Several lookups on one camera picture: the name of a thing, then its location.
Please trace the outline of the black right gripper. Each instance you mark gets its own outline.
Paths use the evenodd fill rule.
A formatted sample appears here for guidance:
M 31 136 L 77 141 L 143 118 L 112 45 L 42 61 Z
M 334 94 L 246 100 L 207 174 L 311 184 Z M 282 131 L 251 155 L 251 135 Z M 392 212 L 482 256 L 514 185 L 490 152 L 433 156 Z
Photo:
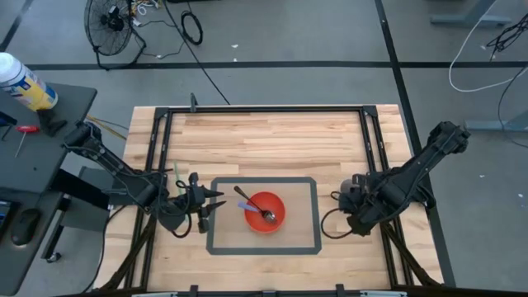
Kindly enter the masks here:
M 340 185 L 338 209 L 347 215 L 351 232 L 365 237 L 383 219 L 384 207 L 370 189 L 370 178 L 355 174 Z

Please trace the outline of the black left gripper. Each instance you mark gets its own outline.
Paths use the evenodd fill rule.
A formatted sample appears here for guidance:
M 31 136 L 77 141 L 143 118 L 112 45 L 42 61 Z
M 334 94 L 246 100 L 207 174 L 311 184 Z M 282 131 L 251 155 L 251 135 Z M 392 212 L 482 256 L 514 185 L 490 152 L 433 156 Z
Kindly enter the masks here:
M 223 196 L 221 191 L 213 191 L 207 189 L 205 186 L 199 186 L 199 176 L 197 172 L 192 172 L 188 177 L 189 184 L 182 180 L 176 182 L 179 188 L 185 190 L 184 194 L 179 195 L 175 200 L 168 203 L 167 212 L 170 216 L 184 219 L 188 216 L 191 219 L 191 214 L 197 213 L 198 229 L 200 233 L 207 233 L 209 231 L 209 222 L 207 217 L 211 215 L 216 209 L 225 204 L 225 201 L 210 203 L 204 206 L 206 198 L 214 198 Z

